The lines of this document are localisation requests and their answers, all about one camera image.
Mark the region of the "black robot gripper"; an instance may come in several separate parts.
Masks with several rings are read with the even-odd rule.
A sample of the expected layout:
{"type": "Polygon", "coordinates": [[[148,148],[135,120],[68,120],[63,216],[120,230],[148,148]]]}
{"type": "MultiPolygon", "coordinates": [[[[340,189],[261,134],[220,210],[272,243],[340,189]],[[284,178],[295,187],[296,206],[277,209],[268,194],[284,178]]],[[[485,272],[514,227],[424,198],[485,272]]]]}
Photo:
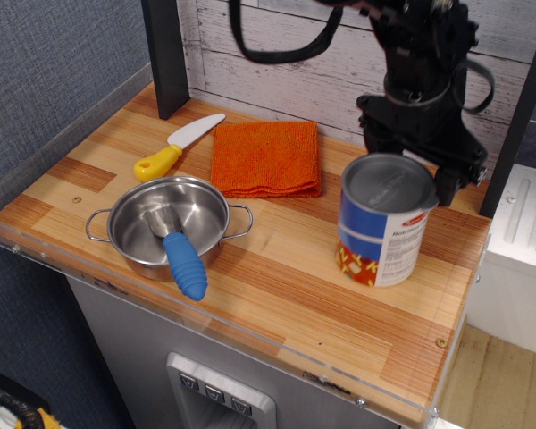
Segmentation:
{"type": "Polygon", "coordinates": [[[465,106],[462,81],[450,81],[433,97],[386,82],[383,96],[363,95],[356,104],[369,153],[407,150],[439,167],[434,180],[440,206],[450,206],[460,189],[482,181],[488,152],[465,127],[462,113],[480,113],[489,99],[465,106]]]}

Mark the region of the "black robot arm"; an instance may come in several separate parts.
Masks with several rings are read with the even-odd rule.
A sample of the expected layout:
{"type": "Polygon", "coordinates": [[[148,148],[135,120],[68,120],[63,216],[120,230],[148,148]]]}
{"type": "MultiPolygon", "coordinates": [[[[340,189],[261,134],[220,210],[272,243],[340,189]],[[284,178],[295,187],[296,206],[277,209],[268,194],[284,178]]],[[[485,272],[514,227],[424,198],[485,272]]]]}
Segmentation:
{"type": "Polygon", "coordinates": [[[464,114],[485,110],[495,92],[491,72],[468,59],[478,25],[459,1],[331,1],[317,43],[326,49],[345,8],[369,19],[385,56],[383,95],[357,99],[371,153],[409,151],[438,168],[440,204],[485,174],[487,151],[465,127],[464,114]]]}

